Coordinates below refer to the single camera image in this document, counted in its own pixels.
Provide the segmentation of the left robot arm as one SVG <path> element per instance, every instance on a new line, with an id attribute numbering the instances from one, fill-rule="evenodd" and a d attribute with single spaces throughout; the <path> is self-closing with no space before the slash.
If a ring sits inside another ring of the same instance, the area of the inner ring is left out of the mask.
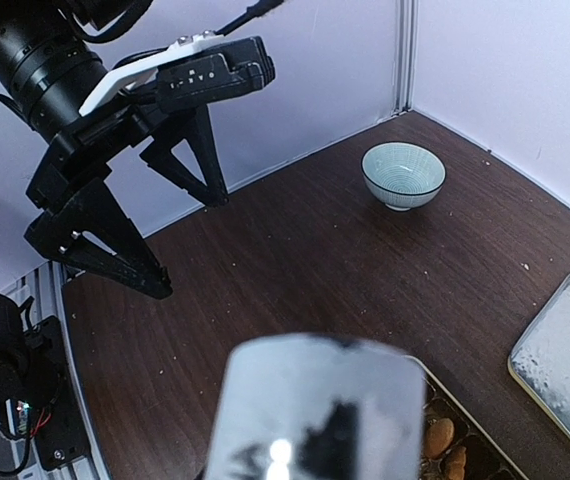
<path id="1" fill-rule="evenodd" d="M 27 188 L 40 213 L 25 240 L 46 259 L 164 299 L 169 274 L 107 187 L 109 163 L 142 145 L 156 173 L 207 206 L 226 203 L 209 110 L 166 114 L 150 98 L 118 96 L 82 116 L 105 74 L 54 3 L 0 1 L 1 101 L 48 145 Z"/>

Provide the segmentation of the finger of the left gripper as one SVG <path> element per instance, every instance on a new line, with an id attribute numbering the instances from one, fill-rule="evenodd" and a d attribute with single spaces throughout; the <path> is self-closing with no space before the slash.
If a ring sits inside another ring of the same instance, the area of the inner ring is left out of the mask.
<path id="1" fill-rule="evenodd" d="M 46 259 L 154 299 L 172 294 L 167 268 L 100 179 L 81 187 L 60 209 L 47 208 L 29 225 L 25 239 Z"/>
<path id="2" fill-rule="evenodd" d="M 205 206 L 224 206 L 228 189 L 219 163 L 209 108 L 199 106 L 160 115 L 150 130 L 151 143 L 140 153 L 149 168 Z M 185 143 L 197 170 L 190 169 L 174 149 Z"/>

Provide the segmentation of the metal tongs white handle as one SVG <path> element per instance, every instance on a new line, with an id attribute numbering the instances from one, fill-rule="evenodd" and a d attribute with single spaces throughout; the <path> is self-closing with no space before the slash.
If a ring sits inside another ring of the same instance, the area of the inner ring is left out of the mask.
<path id="1" fill-rule="evenodd" d="M 232 350 L 207 479 L 416 479 L 425 380 L 401 351 L 296 333 Z"/>

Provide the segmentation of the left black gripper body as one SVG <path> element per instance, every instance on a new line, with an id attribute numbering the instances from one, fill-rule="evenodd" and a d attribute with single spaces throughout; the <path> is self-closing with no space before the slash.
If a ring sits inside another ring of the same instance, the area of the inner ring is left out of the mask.
<path id="1" fill-rule="evenodd" d="M 91 180 L 104 182 L 108 162 L 151 135 L 165 119 L 158 107 L 100 107 L 51 140 L 27 188 L 39 218 L 61 212 Z"/>

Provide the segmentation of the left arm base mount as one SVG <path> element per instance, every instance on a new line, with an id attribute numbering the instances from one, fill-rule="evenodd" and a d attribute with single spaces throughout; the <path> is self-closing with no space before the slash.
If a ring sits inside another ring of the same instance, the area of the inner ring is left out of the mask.
<path id="1" fill-rule="evenodd" d="M 26 447 L 19 466 L 0 470 L 0 477 L 21 473 L 32 450 L 46 471 L 90 453 L 61 322 L 50 315 L 32 324 L 33 302 L 0 294 L 0 433 Z"/>

